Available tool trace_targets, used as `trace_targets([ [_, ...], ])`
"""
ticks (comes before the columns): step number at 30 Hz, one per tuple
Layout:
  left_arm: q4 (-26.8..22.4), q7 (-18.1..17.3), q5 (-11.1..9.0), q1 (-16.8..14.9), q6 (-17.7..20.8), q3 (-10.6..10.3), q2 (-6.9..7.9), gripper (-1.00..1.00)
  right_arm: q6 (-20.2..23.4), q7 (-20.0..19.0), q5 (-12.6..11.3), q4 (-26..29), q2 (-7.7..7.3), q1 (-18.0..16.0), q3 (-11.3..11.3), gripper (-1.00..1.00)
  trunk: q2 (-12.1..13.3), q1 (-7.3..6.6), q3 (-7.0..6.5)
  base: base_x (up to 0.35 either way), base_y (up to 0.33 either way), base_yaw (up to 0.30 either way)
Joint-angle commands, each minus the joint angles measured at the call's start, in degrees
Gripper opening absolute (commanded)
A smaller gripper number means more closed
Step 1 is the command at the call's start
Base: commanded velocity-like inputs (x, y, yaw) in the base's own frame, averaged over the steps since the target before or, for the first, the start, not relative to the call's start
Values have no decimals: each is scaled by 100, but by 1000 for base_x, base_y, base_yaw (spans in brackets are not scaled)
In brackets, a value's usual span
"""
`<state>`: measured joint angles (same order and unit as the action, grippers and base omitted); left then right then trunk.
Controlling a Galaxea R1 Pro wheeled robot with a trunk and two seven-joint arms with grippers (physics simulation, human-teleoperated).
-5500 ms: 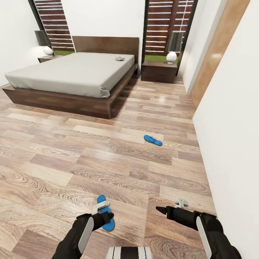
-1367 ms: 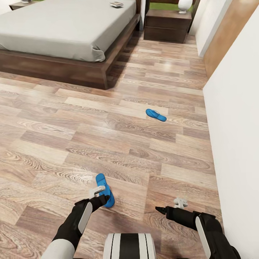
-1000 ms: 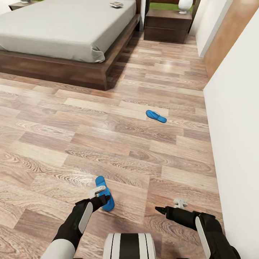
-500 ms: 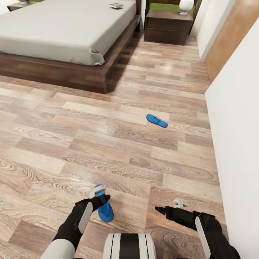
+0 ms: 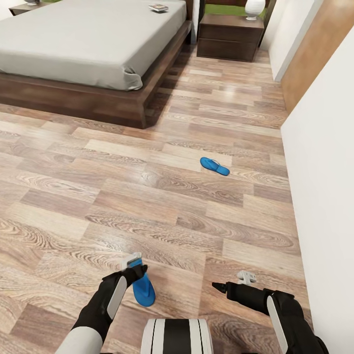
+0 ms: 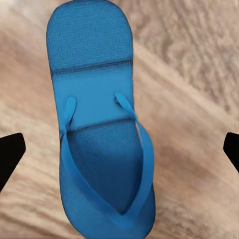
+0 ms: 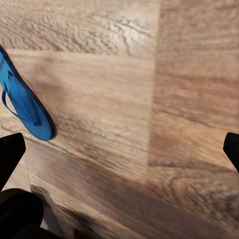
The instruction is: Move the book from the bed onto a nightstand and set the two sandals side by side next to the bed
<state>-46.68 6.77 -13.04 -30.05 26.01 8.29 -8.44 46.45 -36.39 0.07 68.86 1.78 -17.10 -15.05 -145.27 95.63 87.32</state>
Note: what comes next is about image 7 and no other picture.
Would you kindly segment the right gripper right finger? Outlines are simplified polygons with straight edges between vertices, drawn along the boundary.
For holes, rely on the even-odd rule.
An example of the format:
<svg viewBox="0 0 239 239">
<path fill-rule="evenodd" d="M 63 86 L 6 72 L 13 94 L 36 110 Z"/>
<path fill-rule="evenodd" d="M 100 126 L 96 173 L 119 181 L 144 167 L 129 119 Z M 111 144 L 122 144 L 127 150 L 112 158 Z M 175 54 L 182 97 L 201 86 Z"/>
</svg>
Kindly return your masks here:
<svg viewBox="0 0 239 239">
<path fill-rule="evenodd" d="M 239 134 L 228 132 L 223 150 L 239 173 Z"/>
</svg>

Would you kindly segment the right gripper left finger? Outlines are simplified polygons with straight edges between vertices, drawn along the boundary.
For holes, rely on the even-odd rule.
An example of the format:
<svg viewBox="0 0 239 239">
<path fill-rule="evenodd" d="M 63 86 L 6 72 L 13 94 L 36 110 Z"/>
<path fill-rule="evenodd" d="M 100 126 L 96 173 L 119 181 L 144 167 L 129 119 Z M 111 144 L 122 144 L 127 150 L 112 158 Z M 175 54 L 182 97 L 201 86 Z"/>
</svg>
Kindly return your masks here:
<svg viewBox="0 0 239 239">
<path fill-rule="evenodd" d="M 0 192 L 26 151 L 21 132 L 0 138 Z"/>
</svg>

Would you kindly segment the sandal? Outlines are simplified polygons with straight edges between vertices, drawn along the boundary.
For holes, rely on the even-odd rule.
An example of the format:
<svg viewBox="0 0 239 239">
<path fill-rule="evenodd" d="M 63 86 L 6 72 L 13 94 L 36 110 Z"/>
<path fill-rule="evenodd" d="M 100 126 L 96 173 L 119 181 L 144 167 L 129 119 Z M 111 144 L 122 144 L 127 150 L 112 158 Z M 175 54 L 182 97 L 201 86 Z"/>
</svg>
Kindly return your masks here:
<svg viewBox="0 0 239 239">
<path fill-rule="evenodd" d="M 18 117 L 26 129 L 36 138 L 48 141 L 55 133 L 53 122 L 46 109 L 24 84 L 0 47 L 0 84 L 3 87 L 2 102 L 6 105 L 6 94 L 10 98 Z"/>
</svg>

